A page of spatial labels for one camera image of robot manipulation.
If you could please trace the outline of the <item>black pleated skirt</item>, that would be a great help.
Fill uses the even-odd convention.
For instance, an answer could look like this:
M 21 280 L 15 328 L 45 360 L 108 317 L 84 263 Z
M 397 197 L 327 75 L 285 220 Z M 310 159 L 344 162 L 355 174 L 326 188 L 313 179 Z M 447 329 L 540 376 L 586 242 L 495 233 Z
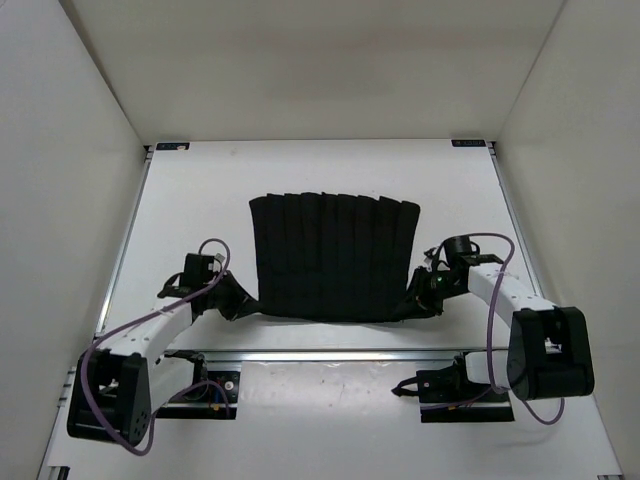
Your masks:
M 249 207 L 259 312 L 323 322 L 429 318 L 409 273 L 420 207 L 386 197 L 267 194 Z

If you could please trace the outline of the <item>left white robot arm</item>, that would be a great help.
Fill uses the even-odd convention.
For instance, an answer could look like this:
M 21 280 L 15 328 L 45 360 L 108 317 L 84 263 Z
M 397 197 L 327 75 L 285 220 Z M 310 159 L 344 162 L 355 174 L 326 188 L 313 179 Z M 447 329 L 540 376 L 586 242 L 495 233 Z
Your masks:
M 143 456 L 154 438 L 155 419 L 170 403 L 208 403 L 231 417 L 237 382 L 215 379 L 205 355 L 173 347 L 175 339 L 209 310 L 234 321 L 256 313 L 260 303 L 229 272 L 208 272 L 188 284 L 169 277 L 158 309 L 96 340 L 78 360 L 66 430 L 77 439 L 116 443 Z

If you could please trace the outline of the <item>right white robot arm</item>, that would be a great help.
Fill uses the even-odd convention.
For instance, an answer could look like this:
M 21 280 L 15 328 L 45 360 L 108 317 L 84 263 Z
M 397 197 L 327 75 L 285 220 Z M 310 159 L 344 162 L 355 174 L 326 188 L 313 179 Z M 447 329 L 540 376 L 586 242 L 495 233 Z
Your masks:
M 471 400 L 484 385 L 523 401 L 589 396 L 595 387 L 583 312 L 535 294 L 499 263 L 423 271 L 414 298 L 434 312 L 455 296 L 471 294 L 489 306 L 487 330 L 500 318 L 509 328 L 505 350 L 468 353 L 448 376 L 449 391 Z

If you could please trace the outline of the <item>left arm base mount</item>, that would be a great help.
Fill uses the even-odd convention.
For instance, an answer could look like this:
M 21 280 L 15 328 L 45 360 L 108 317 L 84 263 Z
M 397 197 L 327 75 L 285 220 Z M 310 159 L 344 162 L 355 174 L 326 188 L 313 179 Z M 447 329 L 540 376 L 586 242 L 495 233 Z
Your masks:
M 156 412 L 159 419 L 235 420 L 241 386 L 239 363 L 210 361 L 203 353 L 191 350 L 169 351 L 157 364 L 169 366 L 177 361 L 189 365 L 193 383 L 209 380 L 183 396 L 169 400 Z

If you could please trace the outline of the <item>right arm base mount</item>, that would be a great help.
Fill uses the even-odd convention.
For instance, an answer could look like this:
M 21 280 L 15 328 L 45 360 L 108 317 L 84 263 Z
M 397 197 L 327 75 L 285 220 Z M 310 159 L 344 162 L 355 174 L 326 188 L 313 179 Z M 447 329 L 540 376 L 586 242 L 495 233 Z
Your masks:
M 423 424 L 509 423 L 515 420 L 507 393 L 477 383 L 467 372 L 471 353 L 457 353 L 444 366 L 420 368 L 391 393 L 418 400 Z

